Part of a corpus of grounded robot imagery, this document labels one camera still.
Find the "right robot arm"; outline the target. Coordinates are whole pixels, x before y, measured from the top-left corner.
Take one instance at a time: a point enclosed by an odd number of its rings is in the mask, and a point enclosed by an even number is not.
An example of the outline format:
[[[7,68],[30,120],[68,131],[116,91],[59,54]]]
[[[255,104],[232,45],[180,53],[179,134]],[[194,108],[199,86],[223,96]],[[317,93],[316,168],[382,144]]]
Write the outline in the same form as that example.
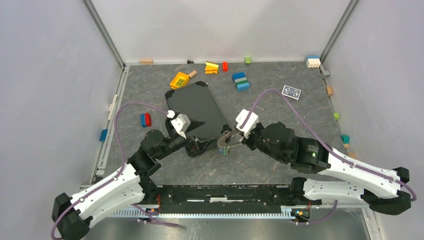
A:
[[[409,181],[406,168],[383,169],[373,167],[341,153],[318,140],[298,137],[295,131],[277,122],[264,127],[257,123],[250,132],[239,129],[223,132],[217,140],[222,151],[247,146],[272,159],[290,165],[304,174],[318,174],[337,178],[337,181],[318,181],[294,178],[289,189],[289,199],[295,204],[310,201],[338,200],[367,204],[380,214],[399,215],[411,208],[411,194],[402,191]]]

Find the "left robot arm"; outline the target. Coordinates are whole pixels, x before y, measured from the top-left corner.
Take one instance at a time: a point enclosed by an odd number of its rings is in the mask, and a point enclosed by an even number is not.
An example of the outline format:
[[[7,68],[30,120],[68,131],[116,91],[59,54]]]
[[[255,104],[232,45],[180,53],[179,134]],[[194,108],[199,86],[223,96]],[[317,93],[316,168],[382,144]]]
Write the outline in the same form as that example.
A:
[[[180,115],[165,121],[169,135],[153,129],[146,133],[139,149],[114,173],[91,187],[71,196],[58,195],[53,204],[54,222],[51,238],[80,240],[104,218],[126,206],[143,201],[153,203],[157,187],[150,179],[160,167],[159,160],[185,148],[195,148],[196,140],[189,133],[205,124],[204,121],[184,119]]]

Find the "metal disc keyring with rings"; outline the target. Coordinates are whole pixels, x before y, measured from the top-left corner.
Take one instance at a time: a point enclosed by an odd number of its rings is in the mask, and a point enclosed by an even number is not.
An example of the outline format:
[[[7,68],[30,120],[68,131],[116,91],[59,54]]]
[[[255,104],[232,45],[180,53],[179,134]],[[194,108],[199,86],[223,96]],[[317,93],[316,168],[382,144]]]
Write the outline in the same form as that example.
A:
[[[239,147],[244,140],[243,134],[237,129],[225,131],[218,139],[217,146],[221,153],[228,153],[229,150]]]

